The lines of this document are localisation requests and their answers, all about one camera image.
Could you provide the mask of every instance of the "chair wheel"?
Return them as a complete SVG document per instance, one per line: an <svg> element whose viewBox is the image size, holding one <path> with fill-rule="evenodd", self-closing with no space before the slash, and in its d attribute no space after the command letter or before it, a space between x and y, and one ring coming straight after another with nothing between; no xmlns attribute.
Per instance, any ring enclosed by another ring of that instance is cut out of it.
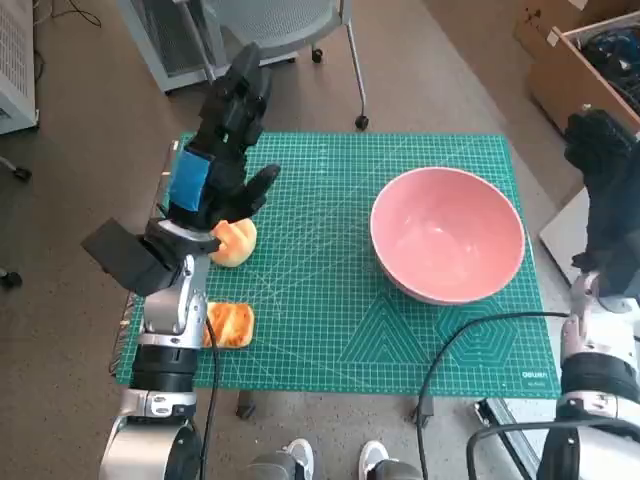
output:
<svg viewBox="0 0 640 480"><path fill-rule="evenodd" d="M13 176L21 182L27 183L29 180L31 180L31 170L18 167L13 171Z"/></svg>
<svg viewBox="0 0 640 480"><path fill-rule="evenodd" d="M356 128L358 130L364 131L369 126L369 118L366 115L358 115L356 118Z"/></svg>
<svg viewBox="0 0 640 480"><path fill-rule="evenodd" d="M311 50L311 60L313 60L313 63L322 63L322 54L323 52L319 48Z"/></svg>
<svg viewBox="0 0 640 480"><path fill-rule="evenodd" d="M6 290L22 286L22 277L17 272L7 272L4 277L0 277L0 283Z"/></svg>

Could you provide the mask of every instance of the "floor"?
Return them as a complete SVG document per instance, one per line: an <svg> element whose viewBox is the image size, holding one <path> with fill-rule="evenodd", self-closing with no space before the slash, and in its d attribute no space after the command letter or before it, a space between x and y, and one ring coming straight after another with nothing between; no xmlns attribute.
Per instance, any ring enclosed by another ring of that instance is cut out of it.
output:
<svg viewBox="0 0 640 480"><path fill-rule="evenodd" d="M25 280L21 290L0 293L6 479L96 477L119 403L107 363L126 293L80 241L110 216L142 228L169 141L196 127L203 100L201 86L171 97L156 88L115 2L79 3L103 28L75 15L38 27L47 61L38 84L40 129L0 138L2 155L34 173L28 186L0 175L0 265ZM354 28L370 130L504 133L535 239L579 178L524 86L530 60L511 36L518 5L355 0ZM275 69L269 130L353 130L359 100L346 33L321 46L323 66L304 54ZM546 306L564 308L562 279L535 240L534 249ZM372 437L417 465L415 433L403 419L411 399L273 393L246 423L233 415L233 401L234 392L222 395L216 420L209 468L218 478L296 436L314 446L319 479L355 478L358 450ZM466 475L464 444L479 426L470 404L436 402L426 434L434 479ZM487 441L478 457L484 478L517 478L497 443Z"/></svg>

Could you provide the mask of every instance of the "pink bowl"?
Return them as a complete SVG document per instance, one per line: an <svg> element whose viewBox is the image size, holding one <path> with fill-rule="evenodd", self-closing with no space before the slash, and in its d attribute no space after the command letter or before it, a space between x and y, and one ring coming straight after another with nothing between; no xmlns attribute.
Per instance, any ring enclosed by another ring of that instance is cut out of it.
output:
<svg viewBox="0 0 640 480"><path fill-rule="evenodd" d="M371 238L401 290L441 305L500 291L518 272L525 248L520 217L497 188L443 167L389 182L373 204Z"/></svg>

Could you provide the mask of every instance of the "white sneaker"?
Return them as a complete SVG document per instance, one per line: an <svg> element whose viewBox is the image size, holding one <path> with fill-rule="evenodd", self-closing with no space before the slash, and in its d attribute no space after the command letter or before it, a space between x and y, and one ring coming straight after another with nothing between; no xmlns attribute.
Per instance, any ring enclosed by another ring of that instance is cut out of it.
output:
<svg viewBox="0 0 640 480"><path fill-rule="evenodd" d="M360 453L360 463L358 464L358 479L366 480L367 473L373 470L378 462L389 459L389 452L377 440L369 440Z"/></svg>
<svg viewBox="0 0 640 480"><path fill-rule="evenodd" d="M311 444L304 438L296 438L289 445L284 447L284 451L291 455L304 468L305 480L313 478L313 449Z"/></svg>

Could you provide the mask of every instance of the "toast slice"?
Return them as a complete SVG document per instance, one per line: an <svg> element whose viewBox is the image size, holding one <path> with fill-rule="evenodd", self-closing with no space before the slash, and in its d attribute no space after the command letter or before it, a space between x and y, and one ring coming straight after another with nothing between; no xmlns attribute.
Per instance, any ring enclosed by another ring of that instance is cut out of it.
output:
<svg viewBox="0 0 640 480"><path fill-rule="evenodd" d="M207 305L207 315L216 335L218 348L242 348L251 343L255 317L253 310L246 303L210 302ZM212 345L206 325L203 345Z"/></svg>

